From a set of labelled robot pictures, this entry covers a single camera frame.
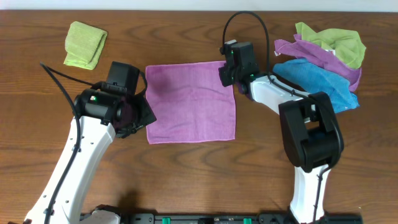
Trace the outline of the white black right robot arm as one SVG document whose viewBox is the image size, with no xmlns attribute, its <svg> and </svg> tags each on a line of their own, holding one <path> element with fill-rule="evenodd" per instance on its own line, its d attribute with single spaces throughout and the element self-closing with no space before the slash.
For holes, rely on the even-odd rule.
<svg viewBox="0 0 398 224">
<path fill-rule="evenodd" d="M 343 149 L 329 96 L 296 90 L 260 71 L 250 42 L 230 40 L 220 52 L 226 58 L 219 69 L 223 86 L 236 85 L 240 94 L 279 115 L 284 151 L 295 171 L 289 207 L 295 223 L 325 223 L 326 179 Z"/>
</svg>

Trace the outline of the purple microfiber cloth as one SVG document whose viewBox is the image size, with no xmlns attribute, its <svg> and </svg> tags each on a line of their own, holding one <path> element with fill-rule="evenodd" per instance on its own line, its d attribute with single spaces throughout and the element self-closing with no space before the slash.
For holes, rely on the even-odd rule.
<svg viewBox="0 0 398 224">
<path fill-rule="evenodd" d="M 157 120 L 150 144 L 230 141 L 236 135 L 233 87 L 224 87 L 222 61 L 146 67 L 146 99 Z"/>
</svg>

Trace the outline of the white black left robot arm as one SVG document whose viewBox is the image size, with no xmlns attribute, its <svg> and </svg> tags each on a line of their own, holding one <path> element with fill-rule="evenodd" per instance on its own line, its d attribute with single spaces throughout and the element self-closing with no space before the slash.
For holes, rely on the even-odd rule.
<svg viewBox="0 0 398 224">
<path fill-rule="evenodd" d="M 76 97 L 68 140 L 24 223 L 82 222 L 84 199 L 107 148 L 156 120 L 144 95 L 89 88 Z"/>
</svg>

